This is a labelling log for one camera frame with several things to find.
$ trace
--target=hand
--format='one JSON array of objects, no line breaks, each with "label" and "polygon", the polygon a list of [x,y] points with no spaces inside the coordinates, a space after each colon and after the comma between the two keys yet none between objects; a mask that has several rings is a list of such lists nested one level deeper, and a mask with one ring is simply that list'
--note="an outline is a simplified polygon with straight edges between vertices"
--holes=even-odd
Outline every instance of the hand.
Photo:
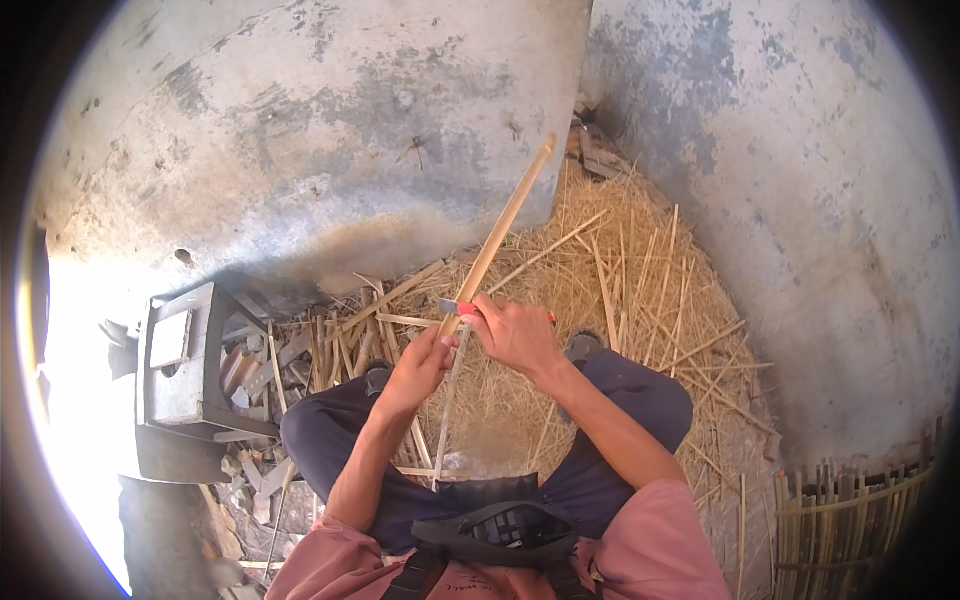
[{"label": "hand", "polygon": [[433,325],[407,346],[374,407],[412,413],[437,391],[444,372],[453,367],[450,349],[460,346],[460,340],[455,338],[438,340],[439,332],[440,326]]},{"label": "hand", "polygon": [[486,320],[477,315],[460,319],[476,331],[484,352],[496,362],[540,385],[565,360],[557,349],[550,313],[543,306],[511,304],[486,294],[477,296],[473,303]]}]

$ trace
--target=weathered wall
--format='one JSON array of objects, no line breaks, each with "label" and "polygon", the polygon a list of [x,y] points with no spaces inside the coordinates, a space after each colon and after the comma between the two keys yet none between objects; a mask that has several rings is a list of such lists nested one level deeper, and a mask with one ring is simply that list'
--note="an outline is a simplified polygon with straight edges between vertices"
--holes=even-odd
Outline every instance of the weathered wall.
[{"label": "weathered wall", "polygon": [[583,87],[778,366],[788,461],[916,456],[960,361],[956,190],[860,2],[597,0]]},{"label": "weathered wall", "polygon": [[567,131],[588,21],[588,0],[131,0],[53,124],[51,255],[124,296],[215,278],[277,314],[476,243]]}]

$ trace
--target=leg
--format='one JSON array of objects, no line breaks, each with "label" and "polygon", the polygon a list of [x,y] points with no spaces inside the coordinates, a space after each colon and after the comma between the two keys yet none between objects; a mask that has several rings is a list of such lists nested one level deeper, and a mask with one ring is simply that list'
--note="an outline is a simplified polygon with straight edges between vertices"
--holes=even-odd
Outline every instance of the leg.
[{"label": "leg", "polygon": [[[640,423],[671,453],[676,452],[693,421],[693,405],[674,379],[603,349],[583,368],[590,383]],[[540,488],[548,504],[561,506],[577,519],[581,534],[599,540],[623,505],[634,495],[604,460],[583,431],[556,472]]]},{"label": "leg", "polygon": [[[357,377],[297,402],[280,423],[284,447],[324,503],[373,407],[365,392],[366,381]],[[414,520],[454,518],[463,512],[452,500],[413,483],[389,466],[376,520],[368,533],[386,554],[399,555],[417,543],[410,534]]]}]

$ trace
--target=pink shirt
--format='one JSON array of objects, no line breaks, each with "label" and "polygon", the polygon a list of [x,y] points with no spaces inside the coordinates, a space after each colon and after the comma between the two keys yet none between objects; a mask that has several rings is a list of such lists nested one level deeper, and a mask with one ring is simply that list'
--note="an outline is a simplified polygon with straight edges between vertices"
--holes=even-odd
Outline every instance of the pink shirt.
[{"label": "pink shirt", "polygon": [[[635,493],[600,541],[580,540],[574,568],[588,589],[587,565],[603,575],[605,600],[730,598],[693,504],[690,488],[657,481]],[[402,562],[384,566],[373,538],[325,516],[290,554],[267,600],[376,600]],[[540,600],[555,597],[531,569],[450,562],[428,598]]]}]

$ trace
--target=shoe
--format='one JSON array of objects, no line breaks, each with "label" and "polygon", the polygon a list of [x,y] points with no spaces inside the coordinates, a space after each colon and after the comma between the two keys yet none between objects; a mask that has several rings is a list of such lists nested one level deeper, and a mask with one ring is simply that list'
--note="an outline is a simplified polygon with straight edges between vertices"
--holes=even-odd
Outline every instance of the shoe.
[{"label": "shoe", "polygon": [[[596,334],[592,329],[577,329],[570,334],[570,339],[566,341],[564,356],[566,360],[573,363],[577,371],[583,372],[587,362],[603,349],[603,338]],[[560,418],[566,422],[571,422],[570,414],[566,412],[563,406],[557,406],[557,413]]]},{"label": "shoe", "polygon": [[367,380],[367,397],[373,400],[379,398],[387,388],[393,372],[394,368],[385,360],[374,360],[367,365],[367,369],[363,371],[364,379]]}]

